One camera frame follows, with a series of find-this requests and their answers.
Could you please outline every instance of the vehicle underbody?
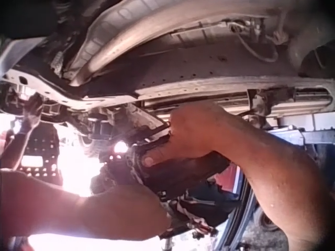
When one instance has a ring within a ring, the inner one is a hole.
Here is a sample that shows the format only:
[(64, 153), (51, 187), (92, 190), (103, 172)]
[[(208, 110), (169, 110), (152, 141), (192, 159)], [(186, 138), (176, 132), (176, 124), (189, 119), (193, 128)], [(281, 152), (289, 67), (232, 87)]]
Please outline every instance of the vehicle underbody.
[[(165, 125), (174, 108), (200, 100), (250, 121), (257, 118), (260, 128), (268, 128), (265, 118), (335, 111), (335, 32), (317, 6), (294, 4), (99, 0), (53, 1), (49, 8), (46, 3), (40, 10), (56, 12), (55, 31), (35, 40), (3, 39), (0, 111), (22, 117), (27, 93), (40, 93), (42, 121), (74, 127), (90, 157), (137, 130), (143, 133), (145, 126)], [(16, 46), (25, 50), (14, 53)], [(246, 207), (252, 196), (243, 182), (239, 199)], [(191, 187), (186, 186), (171, 201)], [(177, 233), (173, 229), (164, 237)]]

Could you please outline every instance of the mechanic's hand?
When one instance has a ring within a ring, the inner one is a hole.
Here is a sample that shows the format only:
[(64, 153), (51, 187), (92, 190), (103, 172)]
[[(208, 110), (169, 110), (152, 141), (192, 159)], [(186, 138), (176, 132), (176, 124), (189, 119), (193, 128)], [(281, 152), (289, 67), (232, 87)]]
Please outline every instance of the mechanic's hand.
[(32, 95), (23, 108), (23, 122), (21, 130), (23, 132), (30, 132), (38, 126), (41, 120), (43, 100), (42, 97), (35, 93)]
[(225, 114), (212, 102), (197, 102), (174, 110), (169, 141), (148, 151), (143, 165), (149, 167), (172, 158), (197, 158), (213, 151), (216, 128)]

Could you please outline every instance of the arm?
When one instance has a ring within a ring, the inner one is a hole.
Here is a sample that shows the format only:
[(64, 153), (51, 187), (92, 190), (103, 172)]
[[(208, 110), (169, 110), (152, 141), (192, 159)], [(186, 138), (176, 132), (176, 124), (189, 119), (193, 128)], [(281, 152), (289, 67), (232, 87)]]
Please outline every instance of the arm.
[(82, 198), (19, 172), (1, 171), (1, 182), (6, 237), (54, 233), (140, 241), (169, 227), (158, 198), (141, 185)]
[(305, 152), (211, 103), (179, 108), (170, 121), (169, 142), (149, 151), (143, 164), (217, 151), (241, 167), (266, 215), (287, 235), (290, 250), (314, 250), (331, 234), (333, 200)]
[(30, 134), (30, 131), (27, 133), (21, 131), (15, 135), (0, 157), (2, 167), (12, 170), (17, 169), (25, 152)]

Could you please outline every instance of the tire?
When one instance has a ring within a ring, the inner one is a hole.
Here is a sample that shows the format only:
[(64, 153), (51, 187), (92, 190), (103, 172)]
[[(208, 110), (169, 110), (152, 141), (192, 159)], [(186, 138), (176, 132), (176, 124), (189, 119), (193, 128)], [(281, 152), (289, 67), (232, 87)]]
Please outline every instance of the tire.
[(78, 141), (85, 156), (89, 158), (98, 158), (99, 153), (108, 146), (108, 141), (90, 140), (88, 137), (81, 135), (78, 135)]
[(254, 224), (265, 232), (274, 232), (279, 229), (264, 213), (261, 207), (258, 207), (253, 213)]

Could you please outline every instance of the gravel ground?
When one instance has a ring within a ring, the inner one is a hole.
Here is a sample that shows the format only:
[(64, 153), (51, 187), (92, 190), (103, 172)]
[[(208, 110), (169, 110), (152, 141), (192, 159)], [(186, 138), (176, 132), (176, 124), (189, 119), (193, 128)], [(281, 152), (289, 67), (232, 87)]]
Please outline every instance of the gravel ground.
[(288, 251), (285, 234), (281, 231), (263, 232), (251, 220), (242, 238), (242, 243), (250, 248), (247, 251)]

